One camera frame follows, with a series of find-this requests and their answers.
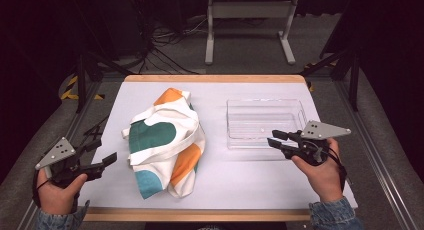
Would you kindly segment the white orange green tote bag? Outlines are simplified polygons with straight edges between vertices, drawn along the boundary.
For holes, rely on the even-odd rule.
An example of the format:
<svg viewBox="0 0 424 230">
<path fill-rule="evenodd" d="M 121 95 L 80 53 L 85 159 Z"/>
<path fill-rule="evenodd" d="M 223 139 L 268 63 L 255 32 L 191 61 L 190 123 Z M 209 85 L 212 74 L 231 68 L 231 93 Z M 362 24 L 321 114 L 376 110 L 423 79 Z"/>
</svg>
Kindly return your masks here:
<svg viewBox="0 0 424 230">
<path fill-rule="evenodd" d="M 190 92 L 165 90 L 121 134 L 128 141 L 129 165 L 144 199 L 164 190 L 175 198 L 192 193 L 206 137 Z"/>
</svg>

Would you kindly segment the aluminium frame rail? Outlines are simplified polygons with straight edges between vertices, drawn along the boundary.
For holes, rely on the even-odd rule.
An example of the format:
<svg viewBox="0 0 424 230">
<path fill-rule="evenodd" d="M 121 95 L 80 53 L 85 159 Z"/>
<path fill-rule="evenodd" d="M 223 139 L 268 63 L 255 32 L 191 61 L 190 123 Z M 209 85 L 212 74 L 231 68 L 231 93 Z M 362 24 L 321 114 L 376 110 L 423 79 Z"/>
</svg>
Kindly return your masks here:
<svg viewBox="0 0 424 230">
<path fill-rule="evenodd" d="M 395 185 L 393 178 L 391 177 L 389 171 L 387 170 L 386 165 L 383 162 L 382 157 L 380 156 L 378 149 L 372 140 L 370 133 L 368 132 L 360 114 L 357 111 L 353 110 L 351 103 L 349 101 L 348 90 L 342 82 L 336 81 L 335 88 L 337 89 L 345 108 L 347 109 L 350 117 L 353 120 L 353 124 L 365 145 L 366 156 L 373 168 L 373 171 L 378 179 L 380 186 L 384 192 L 386 199 L 388 200 L 397 221 L 400 224 L 402 230 L 419 230 L 418 225 L 413 219 L 410 211 L 403 198 L 400 195 L 400 192 Z"/>
<path fill-rule="evenodd" d="M 19 173 L 14 175 L 20 185 L 14 189 L 17 199 L 13 209 L 20 212 L 15 213 L 18 222 L 11 230 L 31 230 L 34 226 L 38 208 L 32 200 L 32 184 L 35 164 L 41 155 L 60 137 L 66 137 L 75 147 L 87 144 L 94 138 L 99 139 L 115 100 L 117 85 L 106 82 L 90 84 L 89 100 L 80 113 L 77 112 L 77 100 L 62 100 L 58 109 L 30 140 L 19 157 Z"/>
</svg>

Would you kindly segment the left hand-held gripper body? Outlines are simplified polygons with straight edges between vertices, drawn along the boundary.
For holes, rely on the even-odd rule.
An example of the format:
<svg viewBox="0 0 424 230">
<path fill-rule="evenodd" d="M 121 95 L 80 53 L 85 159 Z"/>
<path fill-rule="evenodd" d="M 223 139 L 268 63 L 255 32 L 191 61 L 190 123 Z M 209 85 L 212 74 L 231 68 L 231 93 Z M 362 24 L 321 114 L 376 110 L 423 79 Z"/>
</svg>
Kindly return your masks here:
<svg viewBox="0 0 424 230">
<path fill-rule="evenodd" d="M 80 158 L 83 154 L 77 154 L 77 148 L 62 137 L 42 155 L 35 169 L 37 171 L 43 169 L 48 180 L 61 188 L 69 186 L 81 174 L 86 174 L 88 181 L 101 178 L 104 168 L 100 163 L 82 165 Z"/>
</svg>

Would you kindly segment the yellow black hazard tape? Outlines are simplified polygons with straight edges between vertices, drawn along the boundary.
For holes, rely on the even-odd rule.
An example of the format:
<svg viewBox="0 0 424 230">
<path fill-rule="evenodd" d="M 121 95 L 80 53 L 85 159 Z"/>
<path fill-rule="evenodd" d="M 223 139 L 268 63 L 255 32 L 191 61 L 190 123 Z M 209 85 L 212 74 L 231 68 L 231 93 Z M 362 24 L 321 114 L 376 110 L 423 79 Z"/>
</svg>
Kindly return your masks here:
<svg viewBox="0 0 424 230">
<path fill-rule="evenodd" d="M 73 76 L 71 77 L 71 79 L 69 80 L 64 92 L 61 95 L 61 100 L 65 100 L 65 99 L 71 99 L 71 100 L 79 100 L 79 96 L 78 94 L 73 94 L 72 93 L 72 89 L 74 86 L 76 86 L 76 83 L 78 81 L 78 76 Z M 94 96 L 95 100 L 103 100 L 105 99 L 105 95 L 104 94 L 96 94 Z"/>
</svg>

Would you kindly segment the black tripod stand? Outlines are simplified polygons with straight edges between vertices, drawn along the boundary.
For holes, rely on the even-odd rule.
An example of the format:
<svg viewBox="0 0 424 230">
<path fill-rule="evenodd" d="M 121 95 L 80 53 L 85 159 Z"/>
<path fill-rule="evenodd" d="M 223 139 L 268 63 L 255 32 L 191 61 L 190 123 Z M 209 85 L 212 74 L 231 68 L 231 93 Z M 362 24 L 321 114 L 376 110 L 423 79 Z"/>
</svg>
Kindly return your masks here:
<svg viewBox="0 0 424 230">
<path fill-rule="evenodd" d="M 357 111 L 357 90 L 359 81 L 359 50 L 360 50 L 360 30 L 354 27 L 355 11 L 358 6 L 355 0 L 350 0 L 345 7 L 339 21 L 333 29 L 327 43 L 321 51 L 319 57 L 325 53 L 332 54 L 318 63 L 309 63 L 300 72 L 302 77 L 329 66 L 334 63 L 330 77 L 334 81 L 341 81 L 347 73 L 350 73 L 349 102 L 354 111 Z"/>
<path fill-rule="evenodd" d="M 69 31 L 68 37 L 70 43 L 77 54 L 77 84 L 78 84 L 78 108 L 77 113 L 81 113 L 87 102 L 91 99 L 87 92 L 86 77 L 89 77 L 94 82 L 102 80 L 103 75 L 97 63 L 103 63 L 112 70 L 120 73 L 123 76 L 131 75 L 131 72 L 122 66 L 106 59 L 104 56 L 95 52 L 91 52 L 86 45 L 86 38 L 84 35 L 84 19 L 81 9 L 77 2 L 72 0 L 70 6 L 66 9 L 68 17 L 66 18 L 67 27 Z"/>
</svg>

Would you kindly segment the white metal stand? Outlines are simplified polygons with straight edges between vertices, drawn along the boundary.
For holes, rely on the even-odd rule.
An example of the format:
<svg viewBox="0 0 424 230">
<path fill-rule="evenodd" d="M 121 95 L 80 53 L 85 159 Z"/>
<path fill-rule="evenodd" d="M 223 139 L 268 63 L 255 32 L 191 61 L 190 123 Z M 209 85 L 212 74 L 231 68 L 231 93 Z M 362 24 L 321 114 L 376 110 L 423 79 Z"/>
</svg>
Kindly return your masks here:
<svg viewBox="0 0 424 230">
<path fill-rule="evenodd" d="M 285 19 L 285 26 L 278 32 L 278 37 L 289 65 L 296 63 L 288 36 L 294 19 L 298 0 L 267 2 L 217 2 L 208 0 L 207 23 L 208 36 L 205 50 L 205 63 L 211 65 L 214 55 L 214 20 L 236 18 L 280 18 Z"/>
</svg>

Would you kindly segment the white table cover sheet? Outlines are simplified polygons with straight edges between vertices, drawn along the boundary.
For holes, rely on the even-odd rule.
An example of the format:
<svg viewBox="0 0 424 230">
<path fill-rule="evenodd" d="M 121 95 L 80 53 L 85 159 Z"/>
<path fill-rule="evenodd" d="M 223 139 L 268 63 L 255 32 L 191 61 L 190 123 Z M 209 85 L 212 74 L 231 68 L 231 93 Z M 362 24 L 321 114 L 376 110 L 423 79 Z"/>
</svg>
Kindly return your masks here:
<svg viewBox="0 0 424 230">
<path fill-rule="evenodd" d="M 129 166 L 128 141 L 121 131 L 137 114 L 148 109 L 168 88 L 191 93 L 206 134 L 193 192 L 175 198 L 161 191 L 148 199 L 139 193 Z M 80 202 L 92 207 L 136 209 L 306 209 L 319 200 L 306 176 L 280 151 L 227 148 L 226 102 L 233 99 L 297 99 L 306 120 L 317 120 L 311 94 L 304 83 L 187 83 L 124 82 L 117 94 L 94 160 L 116 153 L 118 159 L 103 176 L 84 185 Z"/>
</svg>

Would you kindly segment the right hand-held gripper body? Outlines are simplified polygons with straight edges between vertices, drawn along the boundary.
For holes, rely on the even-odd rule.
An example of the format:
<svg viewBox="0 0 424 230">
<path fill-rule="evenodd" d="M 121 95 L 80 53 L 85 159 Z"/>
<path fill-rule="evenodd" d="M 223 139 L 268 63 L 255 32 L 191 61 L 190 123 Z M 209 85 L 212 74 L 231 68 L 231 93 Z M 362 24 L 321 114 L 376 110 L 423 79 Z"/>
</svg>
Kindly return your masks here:
<svg viewBox="0 0 424 230">
<path fill-rule="evenodd" d="M 303 130 L 290 134 L 290 139 L 298 144 L 294 155 L 312 166 L 324 163 L 329 157 L 328 138 L 349 135 L 351 130 L 319 121 L 310 120 Z"/>
</svg>

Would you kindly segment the person's right hand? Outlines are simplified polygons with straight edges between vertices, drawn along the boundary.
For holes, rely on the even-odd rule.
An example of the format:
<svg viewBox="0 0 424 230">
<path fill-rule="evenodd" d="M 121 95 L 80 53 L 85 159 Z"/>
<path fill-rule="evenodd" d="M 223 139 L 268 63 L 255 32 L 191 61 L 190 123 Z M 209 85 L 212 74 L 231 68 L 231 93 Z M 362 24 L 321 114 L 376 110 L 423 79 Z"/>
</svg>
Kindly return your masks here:
<svg viewBox="0 0 424 230">
<path fill-rule="evenodd" d="M 330 157 L 319 166 L 311 166 L 298 156 L 293 156 L 291 160 L 307 176 L 321 202 L 335 202 L 343 198 L 339 165 Z"/>
</svg>

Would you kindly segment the clear plastic tray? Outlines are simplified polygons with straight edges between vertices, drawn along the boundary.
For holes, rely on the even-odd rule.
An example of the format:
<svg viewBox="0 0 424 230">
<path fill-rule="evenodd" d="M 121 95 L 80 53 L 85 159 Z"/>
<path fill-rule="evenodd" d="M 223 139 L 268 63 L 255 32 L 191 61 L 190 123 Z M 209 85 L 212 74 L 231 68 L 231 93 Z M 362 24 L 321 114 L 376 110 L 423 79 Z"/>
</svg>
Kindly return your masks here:
<svg viewBox="0 0 424 230">
<path fill-rule="evenodd" d="M 231 99 L 226 118 L 229 149 L 266 149 L 273 130 L 296 132 L 307 120 L 297 99 Z"/>
</svg>

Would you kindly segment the person's left hand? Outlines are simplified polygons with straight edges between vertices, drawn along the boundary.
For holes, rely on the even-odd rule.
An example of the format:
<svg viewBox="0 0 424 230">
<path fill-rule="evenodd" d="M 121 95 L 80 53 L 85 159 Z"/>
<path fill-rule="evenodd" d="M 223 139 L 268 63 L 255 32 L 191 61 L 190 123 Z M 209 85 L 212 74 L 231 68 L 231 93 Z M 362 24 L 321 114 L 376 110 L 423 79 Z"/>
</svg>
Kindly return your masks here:
<svg viewBox="0 0 424 230">
<path fill-rule="evenodd" d="M 39 194 L 41 210 L 52 215 L 72 213 L 74 197 L 87 180 L 86 174 L 79 175 L 69 186 L 60 188 L 52 184 L 43 169 L 38 173 L 36 190 Z"/>
</svg>

